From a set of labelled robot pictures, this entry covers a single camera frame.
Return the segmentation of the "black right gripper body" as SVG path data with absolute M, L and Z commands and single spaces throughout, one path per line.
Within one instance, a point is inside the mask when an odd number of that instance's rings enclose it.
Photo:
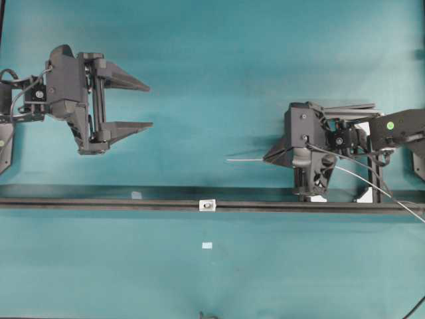
M 292 102 L 285 113 L 285 146 L 294 168 L 297 195 L 327 192 L 337 157 L 327 145 L 329 127 L 322 107 L 311 102 Z

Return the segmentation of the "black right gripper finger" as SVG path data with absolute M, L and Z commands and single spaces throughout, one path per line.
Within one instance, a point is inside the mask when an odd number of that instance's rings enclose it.
M 263 161 L 273 165 L 292 167 L 293 155 L 293 147 L 288 142 L 288 139 L 280 138 L 278 143 L 272 146 L 263 157 Z
M 326 117 L 371 117 L 379 115 L 379 111 L 375 108 L 375 104 L 356 104 L 322 108 L 322 112 Z

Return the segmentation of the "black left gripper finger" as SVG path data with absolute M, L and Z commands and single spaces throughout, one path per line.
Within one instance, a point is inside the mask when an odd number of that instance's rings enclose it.
M 150 91 L 148 85 L 106 59 L 96 59 L 96 77 L 104 81 L 106 89 Z
M 104 122 L 100 124 L 100 130 L 95 133 L 95 141 L 112 145 L 151 127 L 153 122 Z

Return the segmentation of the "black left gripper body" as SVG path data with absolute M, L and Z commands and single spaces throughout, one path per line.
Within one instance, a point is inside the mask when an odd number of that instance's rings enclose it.
M 46 65 L 46 103 L 48 115 L 65 121 L 74 136 L 80 155 L 98 155 L 106 152 L 106 142 L 90 141 L 88 80 L 86 72 L 93 60 L 103 58 L 102 53 L 78 53 L 74 56 L 69 45 L 52 50 Z

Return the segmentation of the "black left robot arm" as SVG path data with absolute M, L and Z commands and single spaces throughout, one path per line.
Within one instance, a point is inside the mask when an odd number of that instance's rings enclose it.
M 10 68 L 1 71 L 1 171 L 12 164 L 16 126 L 40 122 L 46 116 L 67 123 L 80 155 L 103 154 L 151 122 L 106 120 L 107 89 L 147 92 L 148 85 L 105 59 L 102 53 L 73 54 L 69 45 L 52 50 L 38 76 L 20 78 Z

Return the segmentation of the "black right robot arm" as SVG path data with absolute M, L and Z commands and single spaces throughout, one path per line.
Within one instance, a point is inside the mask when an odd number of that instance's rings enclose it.
M 284 114 L 284 134 L 263 160 L 293 169 L 296 195 L 315 196 L 327 192 L 338 159 L 366 157 L 365 167 L 380 181 L 379 169 L 401 147 L 424 157 L 422 109 L 384 115 L 374 104 L 324 108 L 292 102 Z

